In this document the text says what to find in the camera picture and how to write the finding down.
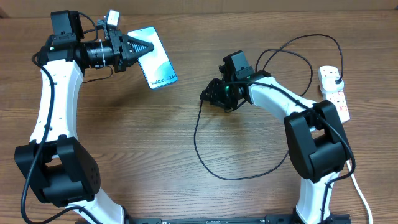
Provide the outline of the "blue Galaxy smartphone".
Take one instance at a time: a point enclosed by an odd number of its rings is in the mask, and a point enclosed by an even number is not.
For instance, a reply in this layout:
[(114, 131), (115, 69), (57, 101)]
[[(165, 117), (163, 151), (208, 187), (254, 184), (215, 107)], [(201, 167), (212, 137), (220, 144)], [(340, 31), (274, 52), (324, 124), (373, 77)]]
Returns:
[(130, 37), (151, 42), (154, 45), (153, 51), (138, 58), (139, 65), (151, 89), (170, 85), (178, 80), (155, 27), (132, 30), (127, 34)]

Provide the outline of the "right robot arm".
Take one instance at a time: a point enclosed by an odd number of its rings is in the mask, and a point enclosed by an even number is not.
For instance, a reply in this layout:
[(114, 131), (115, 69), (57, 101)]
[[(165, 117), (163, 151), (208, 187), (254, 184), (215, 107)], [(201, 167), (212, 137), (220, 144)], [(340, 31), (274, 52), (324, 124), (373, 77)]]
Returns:
[(354, 155), (335, 105), (296, 95), (265, 70), (248, 64), (243, 51), (223, 59), (222, 78), (214, 78), (200, 101), (234, 111), (243, 103), (261, 107), (285, 128), (287, 155), (301, 177), (299, 200), (291, 214), (266, 215), (264, 223), (351, 223), (349, 215), (334, 215), (329, 203), (333, 185)]

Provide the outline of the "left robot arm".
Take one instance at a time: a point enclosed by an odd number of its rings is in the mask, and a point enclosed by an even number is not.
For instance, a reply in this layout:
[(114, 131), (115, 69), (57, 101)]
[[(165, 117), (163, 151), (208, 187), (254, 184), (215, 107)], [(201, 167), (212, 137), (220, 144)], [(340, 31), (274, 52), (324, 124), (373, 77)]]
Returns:
[(118, 11), (93, 24), (95, 32), (103, 30), (103, 40), (85, 40), (81, 12), (57, 11), (50, 17), (53, 34), (32, 56), (42, 74), (37, 122), (29, 143), (14, 154), (24, 191), (33, 191), (39, 202), (51, 203), (61, 214), (77, 212), (88, 223), (132, 223), (126, 209), (101, 188), (99, 167), (78, 140), (78, 94), (86, 69), (123, 72), (154, 45), (123, 34)]

